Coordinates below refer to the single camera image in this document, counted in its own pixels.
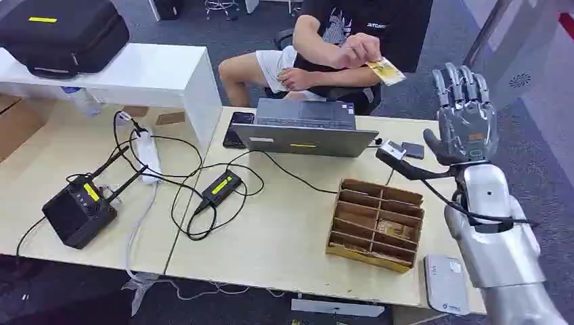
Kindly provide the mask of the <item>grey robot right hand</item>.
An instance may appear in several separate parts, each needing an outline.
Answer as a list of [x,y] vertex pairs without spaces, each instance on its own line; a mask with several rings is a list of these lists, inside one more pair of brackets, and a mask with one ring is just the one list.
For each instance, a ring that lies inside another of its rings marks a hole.
[[497,110],[486,79],[451,62],[434,69],[439,136],[423,132],[426,145],[445,166],[488,161],[498,149]]

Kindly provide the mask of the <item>person's left hand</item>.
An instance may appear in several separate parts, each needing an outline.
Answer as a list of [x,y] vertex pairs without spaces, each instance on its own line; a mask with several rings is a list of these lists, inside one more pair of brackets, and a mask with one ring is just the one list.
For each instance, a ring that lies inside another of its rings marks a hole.
[[304,91],[317,85],[315,73],[300,68],[282,69],[278,81],[289,91]]

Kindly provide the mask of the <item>person's right hand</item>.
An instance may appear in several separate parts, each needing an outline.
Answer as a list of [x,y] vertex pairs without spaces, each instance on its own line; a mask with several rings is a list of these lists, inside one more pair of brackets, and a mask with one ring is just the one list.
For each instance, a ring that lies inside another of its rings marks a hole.
[[366,62],[378,62],[382,59],[379,38],[365,33],[351,35],[336,50],[333,68],[359,68]]

